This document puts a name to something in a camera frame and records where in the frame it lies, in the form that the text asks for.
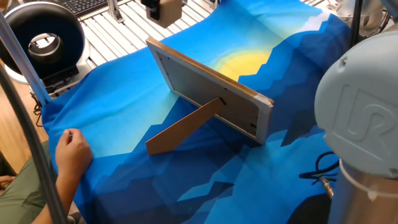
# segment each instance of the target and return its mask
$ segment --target blue mountain pattern fabric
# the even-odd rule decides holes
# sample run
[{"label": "blue mountain pattern fabric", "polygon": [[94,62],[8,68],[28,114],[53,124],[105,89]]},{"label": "blue mountain pattern fabric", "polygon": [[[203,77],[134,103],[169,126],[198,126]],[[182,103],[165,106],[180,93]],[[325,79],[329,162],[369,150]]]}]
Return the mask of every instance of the blue mountain pattern fabric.
[{"label": "blue mountain pattern fabric", "polygon": [[94,69],[43,108],[53,161],[67,128],[93,150],[75,197],[87,223],[285,223],[323,192],[298,175],[330,150],[313,101],[348,36],[338,18],[299,0],[222,0],[163,40],[275,101],[264,146],[212,118],[174,152],[148,156],[145,142],[196,107],[170,92],[148,48]]}]

